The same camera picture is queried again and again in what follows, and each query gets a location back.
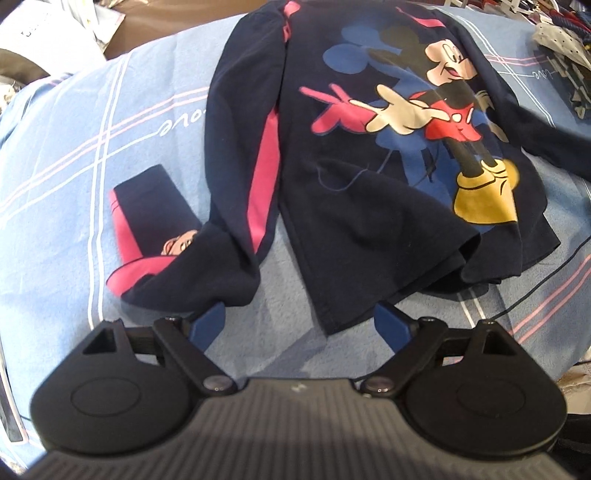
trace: metal bolt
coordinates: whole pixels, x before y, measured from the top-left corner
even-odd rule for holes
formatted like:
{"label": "metal bolt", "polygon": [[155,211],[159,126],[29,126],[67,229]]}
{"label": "metal bolt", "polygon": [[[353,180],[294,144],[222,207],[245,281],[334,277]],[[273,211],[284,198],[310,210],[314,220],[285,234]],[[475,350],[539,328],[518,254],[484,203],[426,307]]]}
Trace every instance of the metal bolt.
{"label": "metal bolt", "polygon": [[365,381],[365,389],[370,393],[387,393],[394,388],[388,377],[370,377]]}
{"label": "metal bolt", "polygon": [[233,385],[232,379],[226,375],[212,375],[203,380],[203,386],[214,392],[224,392],[232,388]]}

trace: ribbed black surface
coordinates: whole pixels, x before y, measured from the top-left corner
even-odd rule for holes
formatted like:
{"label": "ribbed black surface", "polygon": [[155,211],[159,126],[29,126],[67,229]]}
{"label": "ribbed black surface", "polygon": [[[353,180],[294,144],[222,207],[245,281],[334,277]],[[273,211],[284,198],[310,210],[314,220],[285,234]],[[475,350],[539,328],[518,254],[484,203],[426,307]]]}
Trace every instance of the ribbed black surface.
{"label": "ribbed black surface", "polygon": [[453,456],[410,429],[394,403],[362,397],[347,380],[251,380],[207,400],[182,433],[150,451],[101,460],[53,452],[24,478],[572,479],[547,455],[504,463]]}

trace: yellow shoe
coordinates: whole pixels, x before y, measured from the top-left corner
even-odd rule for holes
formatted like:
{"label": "yellow shoe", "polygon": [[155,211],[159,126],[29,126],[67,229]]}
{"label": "yellow shoe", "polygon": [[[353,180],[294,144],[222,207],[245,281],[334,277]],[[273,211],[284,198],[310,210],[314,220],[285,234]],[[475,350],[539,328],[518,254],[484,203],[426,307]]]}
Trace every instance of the yellow shoe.
{"label": "yellow shoe", "polygon": [[480,164],[482,168],[491,172],[496,178],[508,179],[511,190],[514,190],[519,184],[519,170],[511,160],[498,160],[497,158],[494,160],[496,161],[494,167],[489,167],[484,161],[481,161]]}
{"label": "yellow shoe", "polygon": [[516,222],[517,211],[513,201],[511,176],[502,160],[495,167],[486,166],[485,171],[474,178],[457,176],[459,189],[453,204],[456,215],[477,225],[496,225]]}

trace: sweatshirt sleeve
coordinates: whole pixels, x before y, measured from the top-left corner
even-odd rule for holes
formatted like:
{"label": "sweatshirt sleeve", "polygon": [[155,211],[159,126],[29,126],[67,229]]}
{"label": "sweatshirt sleeve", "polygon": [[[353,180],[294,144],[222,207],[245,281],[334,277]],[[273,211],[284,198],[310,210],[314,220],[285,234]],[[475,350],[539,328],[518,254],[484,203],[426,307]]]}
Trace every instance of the sweatshirt sleeve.
{"label": "sweatshirt sleeve", "polygon": [[517,97],[501,75],[482,54],[468,31],[442,12],[434,13],[459,40],[495,107],[496,122],[507,134],[510,143],[537,155],[552,165],[591,181],[591,162],[585,152],[591,141],[550,126],[528,109],[519,105]]}
{"label": "sweatshirt sleeve", "polygon": [[[228,280],[245,274],[245,298],[259,283],[278,216],[280,168],[277,101],[281,89],[287,17],[270,2],[236,25],[217,64],[207,99],[205,172],[211,192],[209,223],[230,238],[237,257]],[[224,292],[220,291],[221,300]]]}
{"label": "sweatshirt sleeve", "polygon": [[178,258],[166,257],[164,269],[156,259],[159,268],[142,271],[146,275],[132,288],[120,289],[128,303],[200,315],[220,301],[226,306],[252,301],[278,215],[276,104],[290,32],[284,9],[283,3],[265,4],[230,35],[206,107],[210,218]]}

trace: bed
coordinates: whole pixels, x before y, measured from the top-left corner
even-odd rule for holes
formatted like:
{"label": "bed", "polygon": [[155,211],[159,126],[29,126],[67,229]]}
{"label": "bed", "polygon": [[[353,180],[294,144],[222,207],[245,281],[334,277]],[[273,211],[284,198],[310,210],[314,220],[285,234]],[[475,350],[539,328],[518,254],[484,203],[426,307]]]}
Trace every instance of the bed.
{"label": "bed", "polygon": [[[565,98],[562,79],[531,39],[533,26],[447,9],[475,38],[519,101],[553,125],[591,137]],[[0,377],[22,439],[0,458],[23,468],[43,447],[29,418],[40,382],[101,320],[149,325],[167,312],[121,303],[105,288],[119,266],[108,192],[162,164],[203,221],[209,194],[203,127],[210,78],[240,17],[139,47],[101,68],[39,80],[0,119]],[[497,319],[554,379],[591,345],[591,191],[533,158],[544,182],[546,217],[561,245],[519,278],[447,298],[414,294],[398,306],[453,327]],[[207,355],[235,378],[358,377],[392,350],[369,320],[326,337],[315,321],[279,221],[245,307],[226,309],[226,326]]]}

